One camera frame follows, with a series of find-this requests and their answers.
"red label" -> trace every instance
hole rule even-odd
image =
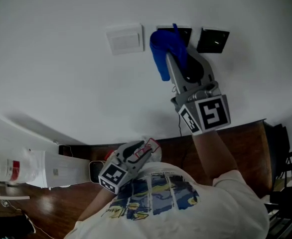
[[[12,176],[11,176],[10,181],[15,181],[18,178],[19,173],[20,173],[20,162],[13,161],[13,170],[12,170]]]

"chair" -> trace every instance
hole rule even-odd
[[[272,191],[270,193],[270,203],[266,204],[268,212],[274,214],[270,218],[270,229],[268,239],[278,239],[292,229],[292,186],[287,186],[287,172],[292,172],[292,152],[290,151],[289,138],[287,130],[281,125],[276,126],[282,136],[279,145],[280,157],[276,165],[276,178],[285,176],[285,185],[281,191]]]

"black switch panel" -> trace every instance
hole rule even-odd
[[[173,27],[159,27],[158,30],[166,30],[175,33],[175,29]],[[191,28],[179,27],[178,32],[180,38],[184,41],[187,47],[191,36]]]
[[[199,53],[221,53],[225,47],[229,32],[202,28],[197,45]]]

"person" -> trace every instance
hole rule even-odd
[[[193,140],[212,186],[176,166],[147,163],[117,196],[102,188],[65,238],[266,238],[267,210],[218,133]]]

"light switch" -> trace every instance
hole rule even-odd
[[[108,28],[106,36],[113,55],[144,51],[140,24]]]
[[[138,48],[140,46],[138,33],[112,37],[114,50]]]

